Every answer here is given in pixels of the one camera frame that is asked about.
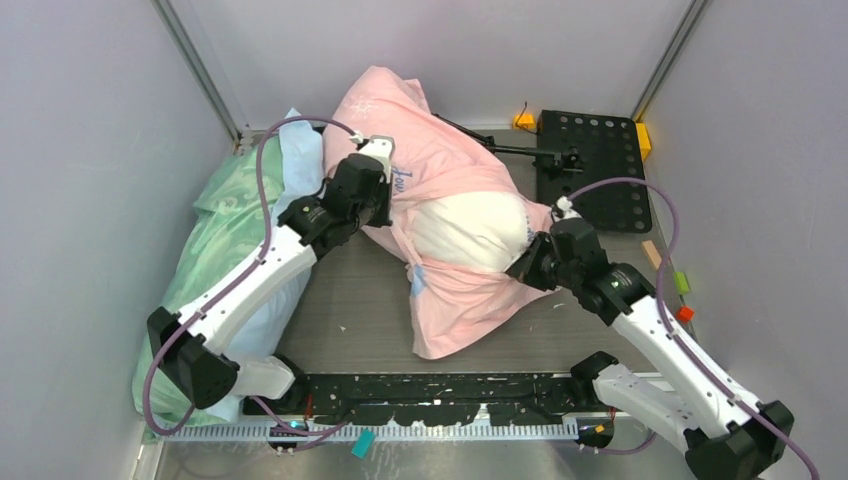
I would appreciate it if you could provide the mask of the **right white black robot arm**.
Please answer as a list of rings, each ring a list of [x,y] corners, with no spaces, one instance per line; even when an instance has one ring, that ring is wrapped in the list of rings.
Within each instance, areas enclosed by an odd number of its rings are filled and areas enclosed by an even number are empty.
[[[574,365],[574,403],[602,404],[643,423],[680,451],[698,479],[755,479],[780,460],[794,424],[781,402],[763,403],[733,380],[669,317],[633,266],[608,260],[580,217],[539,232],[507,274],[540,291],[569,290],[580,306],[627,339],[662,374],[665,392],[598,351]]]

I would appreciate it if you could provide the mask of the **teal tape piece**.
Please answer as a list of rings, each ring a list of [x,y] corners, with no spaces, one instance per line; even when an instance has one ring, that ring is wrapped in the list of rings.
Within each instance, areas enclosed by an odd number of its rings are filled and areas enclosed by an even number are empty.
[[[351,449],[352,455],[355,456],[358,459],[364,459],[367,456],[367,454],[368,454],[371,446],[373,445],[375,439],[376,439],[376,434],[373,431],[371,431],[369,429],[364,429],[359,434],[356,442],[354,443],[354,445]]]

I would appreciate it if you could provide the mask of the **black perforated metal plate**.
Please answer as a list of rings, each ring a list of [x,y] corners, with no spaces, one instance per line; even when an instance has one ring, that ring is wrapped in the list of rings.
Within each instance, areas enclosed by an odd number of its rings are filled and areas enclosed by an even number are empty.
[[[552,204],[596,182],[645,178],[636,123],[626,117],[543,110],[538,117],[536,201]],[[580,195],[575,209],[596,229],[645,234],[653,227],[648,188],[606,185]]]

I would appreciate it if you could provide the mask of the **pink pillowcase with blue script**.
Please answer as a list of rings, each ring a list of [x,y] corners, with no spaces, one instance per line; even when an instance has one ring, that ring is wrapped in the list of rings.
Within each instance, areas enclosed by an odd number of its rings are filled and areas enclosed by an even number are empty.
[[[372,66],[347,91],[334,119],[367,136],[385,135],[395,141],[391,224],[369,227],[366,234],[406,265],[416,355],[429,360],[452,355],[541,297],[539,290],[505,271],[478,272],[423,258],[412,244],[409,233],[416,208],[463,193],[517,195],[529,216],[532,240],[552,224],[549,207],[522,195],[499,159],[433,116],[419,81]]]

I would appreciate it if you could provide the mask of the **yellow edge block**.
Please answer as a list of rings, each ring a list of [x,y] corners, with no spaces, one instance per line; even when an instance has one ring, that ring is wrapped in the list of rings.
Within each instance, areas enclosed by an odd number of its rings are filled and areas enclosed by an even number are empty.
[[[638,137],[641,160],[642,162],[645,162],[652,151],[651,139],[647,130],[647,126],[644,123],[637,122],[635,124],[635,127]]]

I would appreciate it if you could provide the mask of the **black folding stand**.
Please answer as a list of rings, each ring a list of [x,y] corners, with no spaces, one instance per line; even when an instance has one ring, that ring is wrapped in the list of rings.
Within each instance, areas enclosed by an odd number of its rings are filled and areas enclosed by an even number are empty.
[[[538,170],[548,175],[550,178],[564,177],[566,174],[583,173],[584,169],[579,165],[581,161],[580,154],[574,150],[552,151],[540,149],[537,147],[519,147],[498,145],[493,136],[485,136],[478,132],[472,131],[464,126],[461,126],[439,114],[433,113],[433,116],[450,125],[456,130],[471,137],[486,150],[491,153],[502,153],[511,155],[522,155],[533,157],[532,165]]]

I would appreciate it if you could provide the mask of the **green small block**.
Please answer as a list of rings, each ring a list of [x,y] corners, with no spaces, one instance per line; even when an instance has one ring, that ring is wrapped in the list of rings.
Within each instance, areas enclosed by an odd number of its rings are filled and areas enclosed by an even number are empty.
[[[691,292],[688,277],[684,272],[675,271],[673,273],[673,281],[679,295],[686,295]]]

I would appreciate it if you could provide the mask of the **white pillow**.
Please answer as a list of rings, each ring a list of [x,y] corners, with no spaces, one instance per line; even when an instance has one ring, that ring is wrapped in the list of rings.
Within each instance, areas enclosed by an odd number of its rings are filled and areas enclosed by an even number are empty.
[[[533,237],[519,197],[470,192],[421,203],[409,237],[418,254],[478,272],[504,272]]]

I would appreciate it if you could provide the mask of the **orange small block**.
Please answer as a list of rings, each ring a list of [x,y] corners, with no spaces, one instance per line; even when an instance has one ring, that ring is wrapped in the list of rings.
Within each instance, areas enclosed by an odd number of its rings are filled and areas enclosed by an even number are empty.
[[[695,310],[686,305],[681,306],[675,314],[675,318],[682,324],[690,323],[694,317]]]

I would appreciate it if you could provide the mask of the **black paint-chipped base rail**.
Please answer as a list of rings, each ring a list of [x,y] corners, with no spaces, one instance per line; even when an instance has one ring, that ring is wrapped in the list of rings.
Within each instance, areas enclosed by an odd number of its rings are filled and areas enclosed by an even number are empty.
[[[466,426],[480,414],[496,426],[554,425],[607,407],[581,382],[555,373],[311,374],[311,413],[331,424]]]

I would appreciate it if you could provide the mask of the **yellow small block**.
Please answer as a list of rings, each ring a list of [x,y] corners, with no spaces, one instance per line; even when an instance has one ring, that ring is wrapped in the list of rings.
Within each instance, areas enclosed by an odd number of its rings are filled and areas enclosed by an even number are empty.
[[[528,103],[525,102],[522,110],[513,116],[512,118],[512,128],[515,130],[525,131],[525,132],[534,132],[536,129],[536,118],[535,116],[528,110]]]

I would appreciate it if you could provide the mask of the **light blue pillow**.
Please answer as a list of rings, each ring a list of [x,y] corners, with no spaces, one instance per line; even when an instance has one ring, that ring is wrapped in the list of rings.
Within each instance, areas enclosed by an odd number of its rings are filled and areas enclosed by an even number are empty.
[[[284,192],[274,206],[268,205],[266,196],[260,199],[262,212],[269,212],[271,223],[276,222],[276,216],[291,202],[317,191],[323,178],[322,140],[310,123],[292,121],[282,127],[276,138],[283,156]],[[203,330],[207,349],[235,361],[239,366],[234,385],[203,410],[228,396],[241,397],[241,403],[249,396],[279,399],[294,383],[293,368],[273,356],[275,349],[265,356],[264,351],[262,354],[228,351],[233,339],[260,307],[286,287],[292,290],[289,303],[293,306],[288,307],[291,310],[285,313],[292,315],[310,278],[311,267],[316,263],[314,253],[302,246],[300,236],[287,227],[280,229],[273,226],[270,247],[265,254],[260,253],[263,247],[257,246],[218,281],[219,287],[229,285],[237,274],[245,272],[250,266],[254,268],[236,287],[228,290],[223,299],[208,307],[206,318],[195,324],[196,328]],[[274,336],[269,345],[276,347],[279,340]]]

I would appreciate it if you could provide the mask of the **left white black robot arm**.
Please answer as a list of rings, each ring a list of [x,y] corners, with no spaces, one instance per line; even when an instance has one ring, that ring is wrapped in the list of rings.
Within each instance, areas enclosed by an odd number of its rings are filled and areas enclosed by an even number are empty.
[[[362,227],[389,225],[391,156],[387,140],[348,155],[322,194],[292,201],[269,239],[210,290],[175,312],[159,307],[149,316],[159,369],[194,407],[209,408],[229,395],[267,398],[284,414],[305,405],[307,389],[283,360],[227,350],[259,307],[297,275]]]

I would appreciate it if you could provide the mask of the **green patterned pillow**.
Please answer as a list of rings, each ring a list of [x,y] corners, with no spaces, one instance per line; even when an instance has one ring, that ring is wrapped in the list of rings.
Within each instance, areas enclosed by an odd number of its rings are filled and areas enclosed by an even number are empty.
[[[248,256],[264,238],[265,227],[256,186],[256,148],[242,156],[226,158],[208,179],[193,203],[197,216],[161,302],[168,311],[179,309],[214,286]],[[284,192],[283,156],[279,141],[272,137],[262,155],[263,185],[270,206]],[[268,355],[274,336],[279,340],[291,313],[288,287],[275,294],[239,331],[230,350]],[[153,354],[145,332],[132,382],[135,408],[143,415],[143,385]],[[151,413],[162,427],[176,424],[189,408],[189,402],[161,372],[154,375],[149,396]],[[241,397],[228,396],[213,407],[196,410],[186,426],[233,422],[238,417]]]

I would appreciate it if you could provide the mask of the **wooden small block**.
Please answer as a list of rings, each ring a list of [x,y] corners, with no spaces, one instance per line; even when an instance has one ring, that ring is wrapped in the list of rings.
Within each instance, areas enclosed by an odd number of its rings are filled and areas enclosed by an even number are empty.
[[[652,240],[645,240],[641,242],[641,248],[652,268],[658,271],[663,257],[656,244]]]

